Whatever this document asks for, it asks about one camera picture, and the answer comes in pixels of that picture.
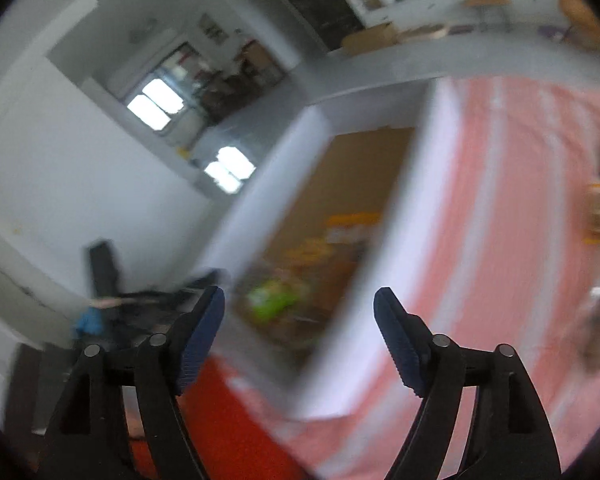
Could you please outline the white tv cabinet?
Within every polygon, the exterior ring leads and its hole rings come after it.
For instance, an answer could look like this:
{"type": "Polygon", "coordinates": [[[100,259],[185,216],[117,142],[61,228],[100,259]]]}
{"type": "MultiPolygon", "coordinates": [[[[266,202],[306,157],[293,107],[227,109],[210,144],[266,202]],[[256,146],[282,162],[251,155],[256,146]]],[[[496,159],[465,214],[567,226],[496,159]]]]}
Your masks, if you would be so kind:
{"type": "MultiPolygon", "coordinates": [[[[477,24],[478,13],[466,6],[466,0],[404,0],[366,12],[361,21],[366,27],[393,22],[397,28],[445,23],[477,24]]],[[[506,6],[513,23],[566,26],[568,20],[558,0],[509,0],[506,6]]]]}

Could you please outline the red striped tablecloth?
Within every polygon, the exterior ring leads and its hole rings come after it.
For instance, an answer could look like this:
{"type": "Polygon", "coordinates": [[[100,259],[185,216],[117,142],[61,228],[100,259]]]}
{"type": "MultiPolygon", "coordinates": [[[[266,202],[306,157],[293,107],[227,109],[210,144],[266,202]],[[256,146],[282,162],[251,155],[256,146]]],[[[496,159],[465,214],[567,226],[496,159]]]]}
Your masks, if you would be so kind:
{"type": "Polygon", "coordinates": [[[600,282],[585,239],[600,149],[600,90],[522,77],[441,79],[407,194],[360,314],[326,372],[349,414],[319,420],[260,411],[266,430],[326,479],[379,479],[418,402],[373,318],[378,287],[458,344],[514,346],[541,397],[560,461],[600,428],[600,376],[578,362],[580,323],[600,282]]]}

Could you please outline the white cardboard storage box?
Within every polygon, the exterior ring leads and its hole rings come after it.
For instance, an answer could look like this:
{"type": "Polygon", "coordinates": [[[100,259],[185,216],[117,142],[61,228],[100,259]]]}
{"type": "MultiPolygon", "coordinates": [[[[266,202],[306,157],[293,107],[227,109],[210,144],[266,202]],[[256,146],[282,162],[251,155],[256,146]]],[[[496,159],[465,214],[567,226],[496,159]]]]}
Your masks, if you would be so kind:
{"type": "Polygon", "coordinates": [[[285,417],[347,416],[385,346],[373,296],[410,299],[460,142],[452,80],[341,92],[294,116],[199,259],[226,276],[220,349],[285,417]]]}

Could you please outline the orange chicken vacuum pack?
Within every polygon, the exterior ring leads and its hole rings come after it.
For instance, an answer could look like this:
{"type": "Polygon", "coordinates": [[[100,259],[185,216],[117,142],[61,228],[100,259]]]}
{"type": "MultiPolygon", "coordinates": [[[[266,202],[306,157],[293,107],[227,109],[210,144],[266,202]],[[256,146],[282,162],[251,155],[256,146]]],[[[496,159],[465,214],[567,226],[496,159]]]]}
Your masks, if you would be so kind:
{"type": "Polygon", "coordinates": [[[320,236],[302,240],[299,246],[284,253],[284,263],[291,266],[315,266],[326,262],[337,249],[365,243],[382,217],[380,212],[335,214],[326,220],[320,236]]]}

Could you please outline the clear bag brown cakes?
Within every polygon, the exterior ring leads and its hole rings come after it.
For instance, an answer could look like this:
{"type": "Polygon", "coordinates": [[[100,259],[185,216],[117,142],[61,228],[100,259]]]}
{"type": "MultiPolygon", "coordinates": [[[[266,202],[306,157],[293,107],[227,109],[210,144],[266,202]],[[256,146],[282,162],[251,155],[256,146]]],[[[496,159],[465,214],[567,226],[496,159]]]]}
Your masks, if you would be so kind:
{"type": "Polygon", "coordinates": [[[590,375],[600,373],[600,285],[590,290],[577,310],[570,337],[582,370],[590,375]]]}

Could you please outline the small wooden side table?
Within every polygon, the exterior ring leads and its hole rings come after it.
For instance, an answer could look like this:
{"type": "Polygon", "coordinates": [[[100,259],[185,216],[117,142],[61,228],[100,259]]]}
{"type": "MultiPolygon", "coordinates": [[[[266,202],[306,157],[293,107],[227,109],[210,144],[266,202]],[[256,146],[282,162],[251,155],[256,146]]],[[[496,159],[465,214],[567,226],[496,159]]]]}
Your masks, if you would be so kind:
{"type": "Polygon", "coordinates": [[[478,29],[480,32],[486,32],[489,25],[486,22],[486,14],[490,10],[498,11],[502,19],[502,24],[506,32],[513,29],[512,20],[509,16],[509,7],[512,0],[463,0],[462,5],[467,9],[474,10],[478,15],[478,29]]]}

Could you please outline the cardboard box on floor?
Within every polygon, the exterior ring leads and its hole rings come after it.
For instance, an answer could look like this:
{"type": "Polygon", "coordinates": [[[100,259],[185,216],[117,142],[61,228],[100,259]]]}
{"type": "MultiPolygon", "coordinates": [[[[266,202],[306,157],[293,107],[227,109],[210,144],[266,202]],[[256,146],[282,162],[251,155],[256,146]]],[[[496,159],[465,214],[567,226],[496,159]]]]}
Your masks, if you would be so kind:
{"type": "Polygon", "coordinates": [[[393,47],[399,42],[398,37],[396,26],[384,23],[345,36],[341,47],[347,55],[355,56],[393,47]]]}

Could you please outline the yellow green snack packet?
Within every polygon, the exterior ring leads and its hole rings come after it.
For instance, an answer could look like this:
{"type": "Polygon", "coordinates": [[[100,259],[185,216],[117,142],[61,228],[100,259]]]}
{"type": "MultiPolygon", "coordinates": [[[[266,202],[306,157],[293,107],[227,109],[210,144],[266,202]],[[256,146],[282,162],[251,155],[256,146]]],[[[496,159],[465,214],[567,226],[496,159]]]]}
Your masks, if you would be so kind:
{"type": "Polygon", "coordinates": [[[299,280],[269,278],[246,295],[248,316],[256,323],[268,323],[306,298],[309,286],[299,280]]]}

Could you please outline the orange lounge chair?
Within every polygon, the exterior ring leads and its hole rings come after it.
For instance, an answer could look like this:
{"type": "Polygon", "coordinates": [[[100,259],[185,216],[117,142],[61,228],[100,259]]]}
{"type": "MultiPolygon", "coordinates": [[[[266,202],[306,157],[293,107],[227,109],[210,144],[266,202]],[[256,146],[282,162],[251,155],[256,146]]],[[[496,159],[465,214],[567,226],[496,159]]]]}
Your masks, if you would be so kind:
{"type": "Polygon", "coordinates": [[[585,49],[600,51],[600,19],[585,0],[558,0],[558,8],[569,22],[566,38],[585,49]]]}

